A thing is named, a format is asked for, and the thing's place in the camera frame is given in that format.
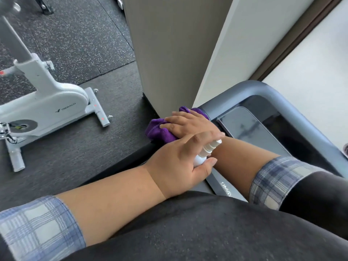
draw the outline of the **white exercise bike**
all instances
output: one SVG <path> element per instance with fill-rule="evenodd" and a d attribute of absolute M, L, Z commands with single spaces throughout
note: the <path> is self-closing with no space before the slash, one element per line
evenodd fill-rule
<path fill-rule="evenodd" d="M 95 113 L 103 127 L 110 124 L 95 96 L 97 89 L 82 89 L 54 80 L 51 61 L 41 61 L 30 53 L 4 15 L 20 7 L 15 0 L 0 0 L 0 40 L 16 59 L 1 76 L 22 74 L 35 92 L 0 106 L 0 139 L 6 140 L 14 171 L 25 168 L 20 148 L 86 115 Z"/>

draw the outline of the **microfiber towel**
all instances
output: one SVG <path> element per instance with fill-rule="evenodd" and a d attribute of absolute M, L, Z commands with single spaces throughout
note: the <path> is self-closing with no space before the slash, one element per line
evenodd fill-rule
<path fill-rule="evenodd" d="M 200 109 L 192 108 L 192 110 L 203 115 L 205 118 L 209 120 L 209 117 L 205 113 L 203 113 Z M 190 110 L 185 106 L 181 106 L 179 108 L 179 111 L 190 113 Z M 145 135 L 151 140 L 161 140 L 166 144 L 172 141 L 178 140 L 178 138 L 175 135 L 173 135 L 171 132 L 169 132 L 167 128 L 159 128 L 160 125 L 165 123 L 169 123 L 169 122 L 167 122 L 163 118 L 152 119 L 145 130 Z"/>

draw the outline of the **plaid sleeve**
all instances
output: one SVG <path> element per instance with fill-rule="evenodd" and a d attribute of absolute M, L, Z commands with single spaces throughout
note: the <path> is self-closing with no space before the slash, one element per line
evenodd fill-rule
<path fill-rule="evenodd" d="M 74 216 L 54 196 L 0 212 L 0 234 L 16 261 L 61 260 L 86 247 Z"/>
<path fill-rule="evenodd" d="M 291 189 L 306 176 L 325 171 L 293 157 L 278 157 L 264 165 L 250 187 L 249 202 L 279 210 Z"/>

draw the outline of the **hand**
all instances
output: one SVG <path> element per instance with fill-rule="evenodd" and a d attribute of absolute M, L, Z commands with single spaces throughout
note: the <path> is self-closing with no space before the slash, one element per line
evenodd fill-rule
<path fill-rule="evenodd" d="M 203 115 L 192 110 L 190 112 L 172 112 L 173 116 L 165 118 L 170 123 L 160 125 L 160 128 L 167 128 L 169 132 L 178 138 L 204 131 L 220 133 L 220 130 Z"/>
<path fill-rule="evenodd" d="M 164 145 L 143 167 L 166 199 L 174 197 L 188 191 L 209 176 L 217 159 L 208 158 L 202 165 L 194 168 L 194 158 L 203 145 L 223 137 L 224 133 L 216 130 L 187 135 Z"/>

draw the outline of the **white spray bottle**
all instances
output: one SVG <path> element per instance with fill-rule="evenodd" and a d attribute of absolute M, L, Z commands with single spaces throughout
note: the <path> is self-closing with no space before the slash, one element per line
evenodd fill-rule
<path fill-rule="evenodd" d="M 204 145 L 202 151 L 194 158 L 194 167 L 202 165 L 203 162 L 206 161 L 207 156 L 210 155 L 212 151 L 221 143 L 221 140 L 217 140 Z"/>

